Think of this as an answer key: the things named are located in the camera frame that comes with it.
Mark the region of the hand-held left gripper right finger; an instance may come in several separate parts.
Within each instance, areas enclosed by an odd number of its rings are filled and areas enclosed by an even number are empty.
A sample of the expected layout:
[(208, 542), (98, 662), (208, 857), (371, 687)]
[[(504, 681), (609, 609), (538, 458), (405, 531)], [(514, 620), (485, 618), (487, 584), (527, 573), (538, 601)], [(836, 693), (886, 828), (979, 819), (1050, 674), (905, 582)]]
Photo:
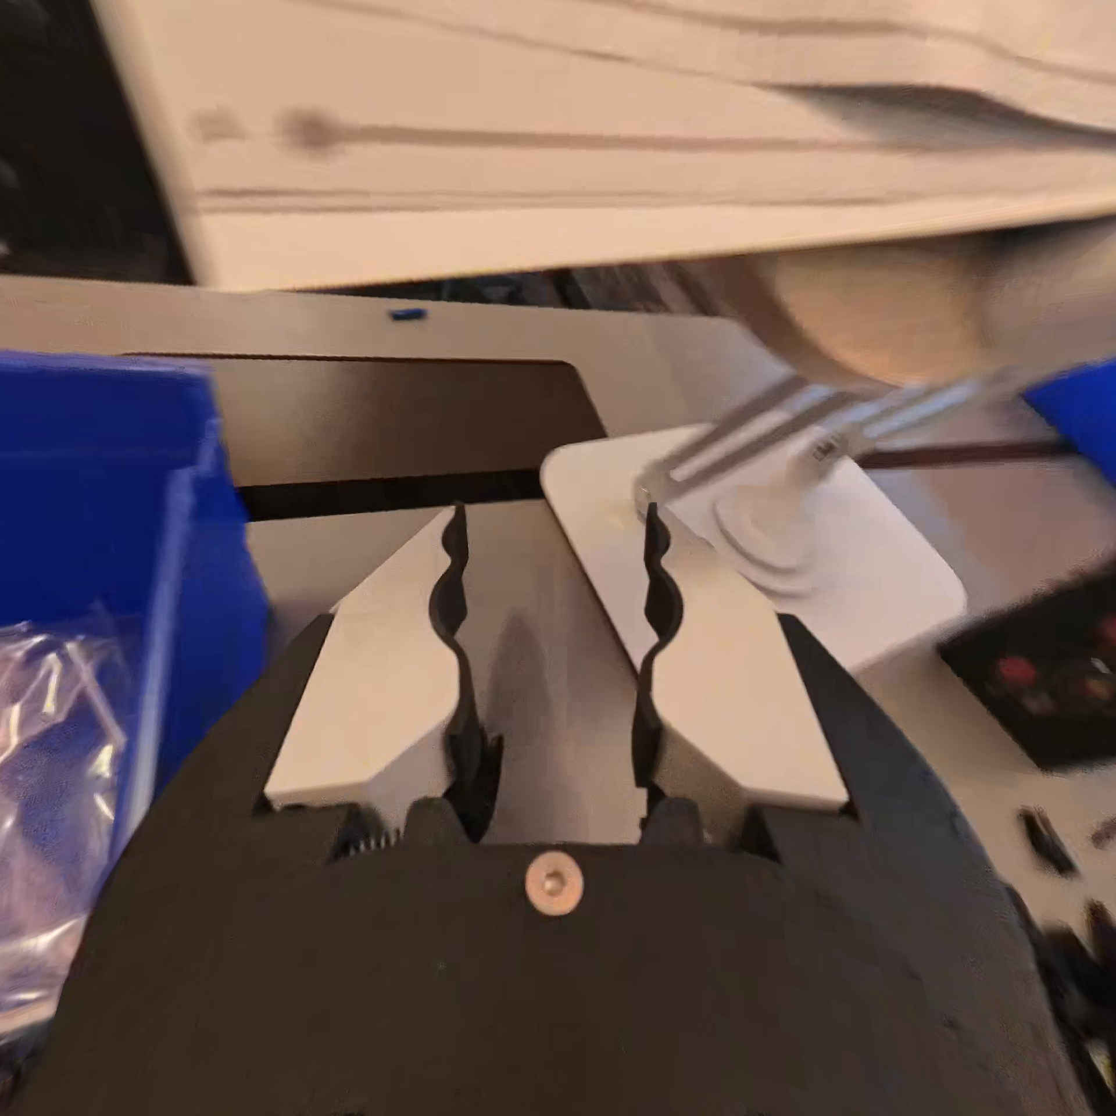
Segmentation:
[(773, 603), (657, 504), (643, 561), (636, 786), (693, 802), (704, 830), (745, 830), (760, 809), (840, 817), (851, 796)]

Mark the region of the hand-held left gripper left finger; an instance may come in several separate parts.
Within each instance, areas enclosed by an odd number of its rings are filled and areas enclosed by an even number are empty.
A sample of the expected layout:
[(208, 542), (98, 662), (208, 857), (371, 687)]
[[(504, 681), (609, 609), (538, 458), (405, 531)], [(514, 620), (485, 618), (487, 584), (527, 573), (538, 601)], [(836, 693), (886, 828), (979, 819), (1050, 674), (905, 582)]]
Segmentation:
[(361, 807), (388, 836), (416, 802), (447, 803), (466, 840), (491, 828), (504, 742), (477, 710), (468, 510), (439, 512), (329, 615), (329, 634), (268, 777), (271, 809)]

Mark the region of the grey desk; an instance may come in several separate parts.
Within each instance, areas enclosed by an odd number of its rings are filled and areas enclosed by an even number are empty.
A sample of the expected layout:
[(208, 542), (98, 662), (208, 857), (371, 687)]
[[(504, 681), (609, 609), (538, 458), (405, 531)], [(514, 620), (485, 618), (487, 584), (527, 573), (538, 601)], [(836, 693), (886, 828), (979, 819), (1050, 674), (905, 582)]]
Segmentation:
[[(773, 380), (735, 323), (418, 302), (342, 294), (226, 294), (189, 286), (2, 277), (2, 348), (163, 355), (212, 365), (233, 479), (247, 496), (279, 485), (455, 472), (468, 458), (420, 428), (435, 378), (464, 388), (483, 418), (497, 388), (533, 395), (571, 367), (607, 435), (716, 416)], [(930, 445), (886, 454), (870, 479), (962, 578), (970, 609), (993, 613), (1115, 552), (1115, 492), (1023, 403), (935, 426)], [(626, 775), (634, 674), (590, 582), (544, 502), (470, 510), (470, 618), (483, 718), (508, 737), (510, 775), (495, 842), (630, 840)], [(1113, 815), (1115, 769), (1044, 775), (935, 655), (935, 637), (859, 678), (931, 761), (998, 874), (1042, 926), (1086, 929), (1086, 905), (1115, 910), (1115, 845), (1092, 832)], [(1080, 874), (1033, 853), (1019, 811), (1040, 807)]]

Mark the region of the printed toy set box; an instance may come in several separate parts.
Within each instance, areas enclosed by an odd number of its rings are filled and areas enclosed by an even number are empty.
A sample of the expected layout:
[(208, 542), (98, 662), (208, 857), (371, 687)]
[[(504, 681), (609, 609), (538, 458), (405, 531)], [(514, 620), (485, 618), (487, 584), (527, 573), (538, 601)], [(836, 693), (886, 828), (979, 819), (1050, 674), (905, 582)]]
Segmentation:
[(1115, 761), (1115, 561), (972, 624), (937, 655), (1038, 769)]

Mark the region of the crinkled clear bag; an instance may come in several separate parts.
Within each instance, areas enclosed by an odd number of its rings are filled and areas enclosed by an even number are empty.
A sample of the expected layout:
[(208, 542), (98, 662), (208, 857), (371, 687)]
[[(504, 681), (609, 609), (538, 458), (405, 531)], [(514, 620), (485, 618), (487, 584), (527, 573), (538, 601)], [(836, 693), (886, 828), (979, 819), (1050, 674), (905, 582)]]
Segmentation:
[(132, 674), (119, 639), (2, 628), (2, 1021), (58, 1002), (117, 828)]

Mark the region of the small black connector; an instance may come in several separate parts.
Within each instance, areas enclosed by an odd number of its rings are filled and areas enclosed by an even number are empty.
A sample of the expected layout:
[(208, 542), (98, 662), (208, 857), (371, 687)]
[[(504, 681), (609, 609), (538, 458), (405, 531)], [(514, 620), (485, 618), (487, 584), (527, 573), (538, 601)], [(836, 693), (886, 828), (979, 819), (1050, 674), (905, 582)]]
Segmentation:
[(1029, 847), (1048, 870), (1061, 878), (1075, 878), (1080, 874), (1080, 868), (1067, 844), (1054, 828), (1052, 819), (1040, 807), (1021, 809), (1019, 823)]

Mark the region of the printed instruction sheet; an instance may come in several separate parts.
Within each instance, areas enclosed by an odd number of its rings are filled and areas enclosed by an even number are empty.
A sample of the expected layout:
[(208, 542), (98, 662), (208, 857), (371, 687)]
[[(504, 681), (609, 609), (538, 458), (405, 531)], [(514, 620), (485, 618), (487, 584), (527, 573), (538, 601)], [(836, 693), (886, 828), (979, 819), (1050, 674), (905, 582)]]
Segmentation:
[(197, 283), (1115, 214), (1115, 2), (92, 2)]

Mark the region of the black beam frame assembly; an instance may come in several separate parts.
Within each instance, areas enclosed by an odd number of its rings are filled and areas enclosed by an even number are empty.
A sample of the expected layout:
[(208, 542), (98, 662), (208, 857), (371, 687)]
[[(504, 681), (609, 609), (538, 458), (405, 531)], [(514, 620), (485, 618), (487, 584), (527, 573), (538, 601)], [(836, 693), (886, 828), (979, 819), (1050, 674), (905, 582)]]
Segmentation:
[(1086, 905), (1086, 939), (1042, 929), (1038, 962), (1055, 1023), (1094, 1114), (1115, 1114), (1115, 916)]

